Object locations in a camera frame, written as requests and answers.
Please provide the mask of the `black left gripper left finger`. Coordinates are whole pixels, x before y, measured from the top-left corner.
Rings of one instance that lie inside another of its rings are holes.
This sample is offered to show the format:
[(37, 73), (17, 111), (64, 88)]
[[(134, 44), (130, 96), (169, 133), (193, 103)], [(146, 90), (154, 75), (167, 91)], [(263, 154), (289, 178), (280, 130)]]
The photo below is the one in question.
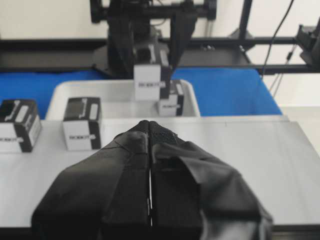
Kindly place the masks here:
[(55, 178), (31, 218), (37, 240), (146, 240), (150, 236), (149, 122)]

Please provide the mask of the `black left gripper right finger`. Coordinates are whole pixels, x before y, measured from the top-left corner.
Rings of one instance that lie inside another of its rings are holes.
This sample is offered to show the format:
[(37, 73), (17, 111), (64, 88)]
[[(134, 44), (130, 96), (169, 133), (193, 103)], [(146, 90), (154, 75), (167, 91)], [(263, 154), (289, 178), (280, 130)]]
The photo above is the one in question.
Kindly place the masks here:
[(269, 240), (273, 219), (231, 165), (149, 124), (157, 240)]

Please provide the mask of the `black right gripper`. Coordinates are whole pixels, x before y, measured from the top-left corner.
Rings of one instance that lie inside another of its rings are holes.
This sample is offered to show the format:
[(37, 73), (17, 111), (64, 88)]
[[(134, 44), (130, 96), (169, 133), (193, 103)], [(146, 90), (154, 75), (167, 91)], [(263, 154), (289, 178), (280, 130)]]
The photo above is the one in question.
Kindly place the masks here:
[(108, 64), (117, 76), (132, 78), (134, 44), (152, 36), (156, 30), (153, 20), (170, 21), (169, 64), (174, 71), (188, 46), (199, 18), (214, 20), (217, 2), (205, 0), (195, 4), (192, 0), (155, 5), (152, 0), (111, 0), (103, 6), (100, 0), (91, 0), (91, 21), (106, 21), (108, 29)]

